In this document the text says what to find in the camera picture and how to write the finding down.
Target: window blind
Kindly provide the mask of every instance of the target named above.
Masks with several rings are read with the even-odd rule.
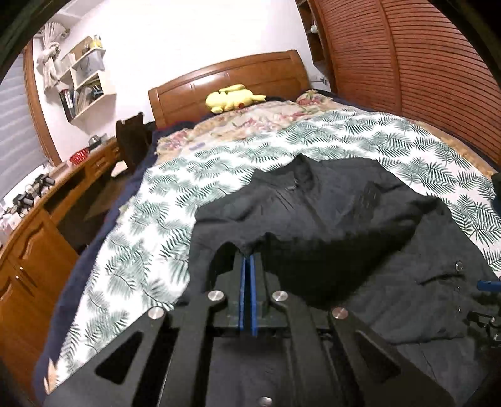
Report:
[[[21,54],[0,83],[0,199],[47,161],[28,106]]]

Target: bed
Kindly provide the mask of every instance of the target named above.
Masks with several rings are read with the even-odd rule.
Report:
[[[207,114],[207,94],[234,83],[278,99]],[[375,159],[415,191],[440,197],[501,275],[501,220],[490,208],[487,178],[494,170],[481,157],[425,123],[364,111],[309,87],[299,54],[287,51],[215,64],[149,91],[158,130],[56,306],[34,376],[39,400],[149,307],[175,306],[189,281],[198,206],[240,189],[254,169],[281,167],[299,153]]]

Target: curtain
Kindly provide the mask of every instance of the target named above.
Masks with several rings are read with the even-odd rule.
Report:
[[[47,162],[26,96],[23,55],[0,83],[0,199],[26,175]]]
[[[64,38],[69,30],[65,29],[59,23],[45,23],[39,31],[42,34],[42,44],[44,50],[37,57],[37,64],[43,64],[44,68],[44,90],[50,89],[58,82],[54,59],[56,59],[61,51],[59,49],[60,38]]]

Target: yellow plush toy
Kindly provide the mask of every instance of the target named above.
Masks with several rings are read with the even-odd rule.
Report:
[[[212,92],[207,96],[205,104],[212,113],[222,113],[242,109],[254,102],[264,102],[265,98],[265,95],[254,95],[244,85],[238,84],[219,89],[219,92]]]

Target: wooden desk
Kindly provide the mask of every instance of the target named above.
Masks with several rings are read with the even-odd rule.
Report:
[[[70,167],[36,202],[0,251],[0,358],[33,400],[33,369],[53,308],[78,259],[57,226],[117,162],[119,154],[112,139],[83,163]]]

